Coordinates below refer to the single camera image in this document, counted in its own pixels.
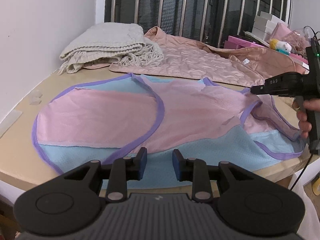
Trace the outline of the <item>person's right hand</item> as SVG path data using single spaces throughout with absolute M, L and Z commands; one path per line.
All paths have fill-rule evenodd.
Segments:
M 303 106 L 306 110 L 310 111 L 320 111 L 320 100 L 319 99 L 311 99 L 311 100 L 305 100 L 303 102 Z M 308 122 L 307 114 L 298 109 L 300 108 L 298 105 L 298 102 L 296 100 L 293 101 L 292 107 L 297 110 L 297 118 L 299 120 L 298 126 L 302 132 L 302 137 L 305 139 L 309 136 L 309 132 L 312 129 L 312 124 Z

